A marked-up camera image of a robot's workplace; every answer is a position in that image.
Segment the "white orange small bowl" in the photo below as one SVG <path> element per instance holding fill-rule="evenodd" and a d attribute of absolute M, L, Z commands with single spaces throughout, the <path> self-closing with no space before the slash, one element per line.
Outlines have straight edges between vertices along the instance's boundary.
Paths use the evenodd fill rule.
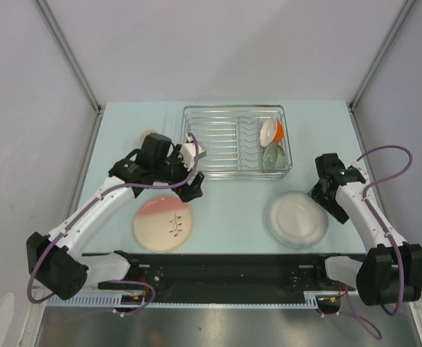
<path fill-rule="evenodd" d="M 262 147 L 267 147 L 272 142 L 281 142 L 283 138 L 284 129 L 281 122 L 274 117 L 268 118 L 268 120 L 263 123 L 259 133 L 260 145 Z"/>

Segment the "green ceramic bowl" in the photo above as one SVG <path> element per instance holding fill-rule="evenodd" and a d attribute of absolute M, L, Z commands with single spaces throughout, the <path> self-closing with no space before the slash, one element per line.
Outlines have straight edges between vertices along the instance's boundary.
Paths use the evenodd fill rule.
<path fill-rule="evenodd" d="M 271 171 L 285 168 L 287 155 L 284 149 L 276 142 L 271 142 L 264 150 L 262 156 L 262 170 Z"/>

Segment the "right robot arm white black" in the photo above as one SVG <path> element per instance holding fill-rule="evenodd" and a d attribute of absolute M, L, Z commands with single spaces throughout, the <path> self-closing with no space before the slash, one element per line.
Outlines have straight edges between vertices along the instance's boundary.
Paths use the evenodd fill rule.
<path fill-rule="evenodd" d="M 309 196 L 341 224 L 352 222 L 361 238 L 363 261 L 331 256 L 313 272 L 314 284 L 330 290 L 340 281 L 358 291 L 367 306 L 418 301 L 422 292 L 422 246 L 411 244 L 386 219 L 369 195 L 368 174 L 345 166 L 335 153 L 315 160 L 318 182 Z"/>

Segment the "white ribbed plate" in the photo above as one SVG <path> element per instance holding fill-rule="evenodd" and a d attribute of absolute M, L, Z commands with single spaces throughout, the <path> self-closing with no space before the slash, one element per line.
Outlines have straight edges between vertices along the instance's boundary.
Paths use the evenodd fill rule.
<path fill-rule="evenodd" d="M 270 233 L 289 247 L 312 247 L 327 234 L 327 213 L 304 192 L 279 194 L 267 203 L 264 214 Z"/>

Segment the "pink cream leaf plate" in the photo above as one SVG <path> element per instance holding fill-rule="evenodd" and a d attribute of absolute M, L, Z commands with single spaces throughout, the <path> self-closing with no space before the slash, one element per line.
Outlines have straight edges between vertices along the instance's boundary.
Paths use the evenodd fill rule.
<path fill-rule="evenodd" d="M 134 237 L 146 250 L 169 253 L 180 248 L 191 236 L 192 211 L 177 197 L 152 199 L 138 210 L 133 222 Z"/>

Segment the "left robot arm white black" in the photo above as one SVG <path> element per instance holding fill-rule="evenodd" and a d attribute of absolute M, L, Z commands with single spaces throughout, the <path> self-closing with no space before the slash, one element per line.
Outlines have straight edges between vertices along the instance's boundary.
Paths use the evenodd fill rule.
<path fill-rule="evenodd" d="M 115 251 L 85 257 L 86 246 L 121 208 L 147 189 L 169 189 L 182 202 L 201 197 L 204 174 L 197 164 L 206 153 L 191 132 L 185 143 L 178 145 L 162 134 L 147 134 L 140 147 L 114 163 L 108 177 L 82 207 L 46 235 L 35 232 L 27 239 L 28 300 L 39 304 L 47 299 L 33 296 L 36 281 L 50 291 L 50 296 L 62 300 L 91 284 L 135 287 L 139 271 L 132 267 L 134 262 L 128 255 Z"/>

